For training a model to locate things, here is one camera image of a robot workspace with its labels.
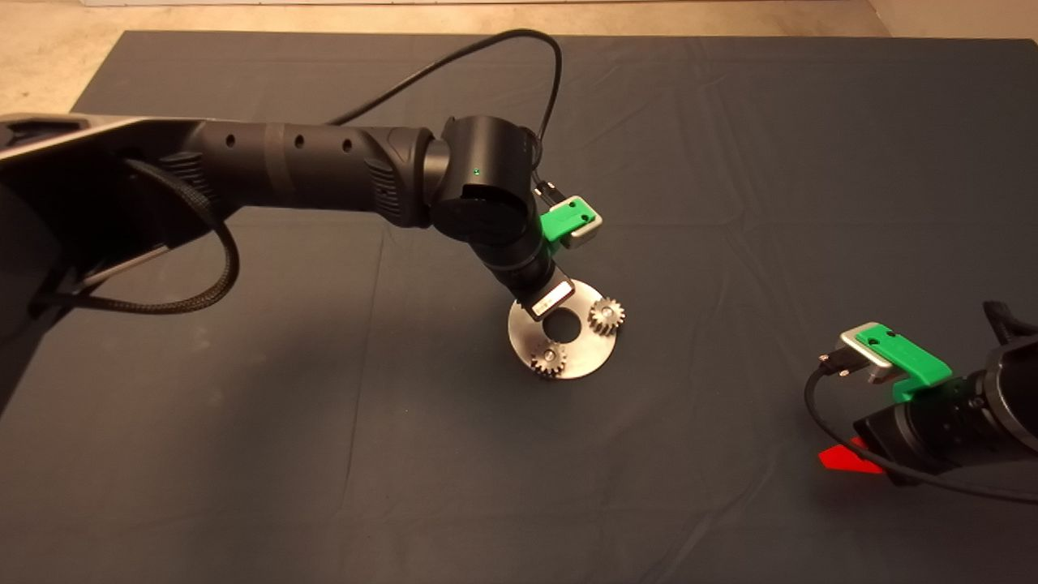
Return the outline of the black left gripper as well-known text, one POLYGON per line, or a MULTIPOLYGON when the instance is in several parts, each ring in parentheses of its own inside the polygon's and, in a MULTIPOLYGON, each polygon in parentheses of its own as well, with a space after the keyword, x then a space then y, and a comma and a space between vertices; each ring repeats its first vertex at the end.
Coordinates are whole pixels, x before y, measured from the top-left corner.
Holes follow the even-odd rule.
POLYGON ((543 321, 575 294, 575 284, 555 259, 547 258, 509 274, 507 289, 532 321, 543 321))

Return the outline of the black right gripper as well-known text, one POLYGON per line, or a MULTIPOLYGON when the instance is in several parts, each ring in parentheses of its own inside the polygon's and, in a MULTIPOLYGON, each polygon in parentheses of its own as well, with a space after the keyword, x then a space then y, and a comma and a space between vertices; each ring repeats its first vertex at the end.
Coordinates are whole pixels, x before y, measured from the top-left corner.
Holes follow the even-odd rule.
MULTIPOLYGON (((853 422, 871 453, 930 475, 994 463, 982 410, 972 404, 979 376, 957 377, 923 389, 911 400, 893 404, 853 422)), ((869 475, 885 470, 842 444, 819 452, 822 468, 869 475)))

